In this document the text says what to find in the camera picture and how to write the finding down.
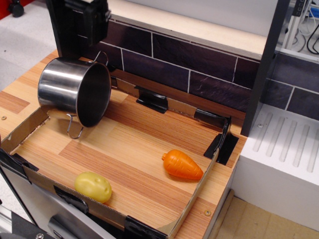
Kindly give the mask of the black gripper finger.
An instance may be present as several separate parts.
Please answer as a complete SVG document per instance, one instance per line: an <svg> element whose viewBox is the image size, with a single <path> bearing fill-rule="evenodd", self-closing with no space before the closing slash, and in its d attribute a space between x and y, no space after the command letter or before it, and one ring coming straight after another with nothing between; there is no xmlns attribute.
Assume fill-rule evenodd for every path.
<svg viewBox="0 0 319 239"><path fill-rule="evenodd" d="M83 14L89 46L107 37L111 11L106 0L66 0L65 6Z"/></svg>

